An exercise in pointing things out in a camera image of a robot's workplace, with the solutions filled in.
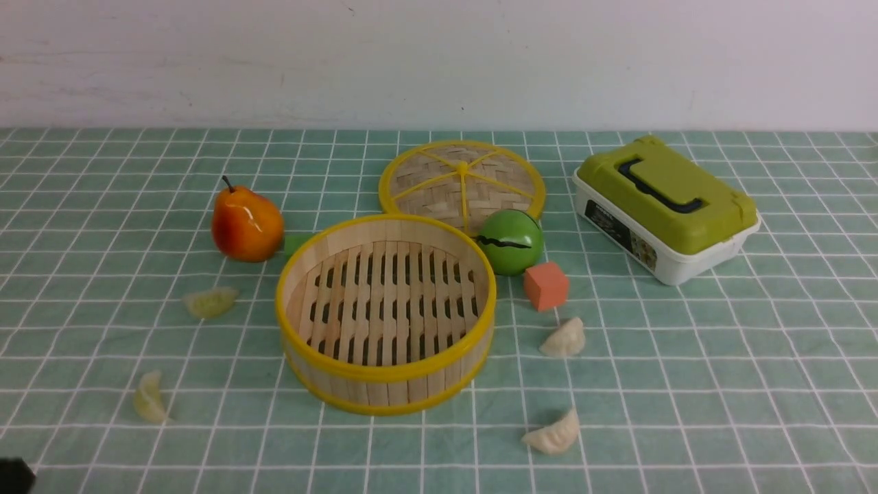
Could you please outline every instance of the orange block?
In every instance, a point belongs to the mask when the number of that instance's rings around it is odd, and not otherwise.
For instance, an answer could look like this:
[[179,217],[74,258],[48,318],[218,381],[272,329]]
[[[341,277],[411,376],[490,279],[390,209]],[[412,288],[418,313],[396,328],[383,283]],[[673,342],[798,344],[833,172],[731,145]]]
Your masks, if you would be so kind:
[[542,263],[524,270],[524,293],[537,312],[564,305],[569,290],[570,280],[555,263]]

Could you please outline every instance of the black handle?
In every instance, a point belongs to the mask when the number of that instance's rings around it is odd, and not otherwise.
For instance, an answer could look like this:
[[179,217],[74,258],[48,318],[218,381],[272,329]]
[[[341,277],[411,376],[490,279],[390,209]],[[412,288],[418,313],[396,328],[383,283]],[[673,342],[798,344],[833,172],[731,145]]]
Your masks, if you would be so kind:
[[686,204],[677,204],[676,202],[663,196],[659,191],[650,187],[649,184],[647,184],[640,178],[636,177],[633,173],[631,173],[631,167],[642,161],[643,160],[640,158],[634,158],[619,165],[619,173],[622,173],[624,177],[634,182],[634,185],[637,187],[638,191],[650,194],[652,197],[656,198],[658,202],[664,204],[665,207],[676,213],[688,214],[698,210],[701,206],[704,206],[704,201],[698,198],[690,200]]
[[27,494],[37,477],[21,458],[0,458],[0,491],[4,494]]

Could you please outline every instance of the bamboo steamer basket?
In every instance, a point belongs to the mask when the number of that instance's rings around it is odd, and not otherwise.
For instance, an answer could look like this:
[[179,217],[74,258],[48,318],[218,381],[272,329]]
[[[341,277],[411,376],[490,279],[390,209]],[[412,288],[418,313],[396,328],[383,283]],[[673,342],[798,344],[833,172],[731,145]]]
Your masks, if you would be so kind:
[[275,308],[287,362],[336,408],[423,410],[485,363],[497,287],[485,254],[451,226],[376,214],[320,232],[287,262]]
[[545,185],[527,160],[508,149],[442,141],[394,159],[378,183],[378,200],[385,213],[427,216],[475,236],[501,209],[519,209],[539,220]]

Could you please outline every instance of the green ball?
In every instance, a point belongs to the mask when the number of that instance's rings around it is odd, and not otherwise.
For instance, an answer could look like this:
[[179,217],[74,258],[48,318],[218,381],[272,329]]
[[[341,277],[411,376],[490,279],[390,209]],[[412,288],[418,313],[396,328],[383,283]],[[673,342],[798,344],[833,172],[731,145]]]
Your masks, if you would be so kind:
[[493,271],[502,276],[522,274],[543,254],[539,223],[517,209],[501,209],[488,216],[473,240],[487,256]]

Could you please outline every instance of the white wall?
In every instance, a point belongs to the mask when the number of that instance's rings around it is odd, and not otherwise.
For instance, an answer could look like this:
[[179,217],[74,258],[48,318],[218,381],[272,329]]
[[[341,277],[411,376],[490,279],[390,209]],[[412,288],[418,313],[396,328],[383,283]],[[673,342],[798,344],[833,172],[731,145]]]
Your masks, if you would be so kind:
[[878,129],[876,0],[0,0],[0,127]]

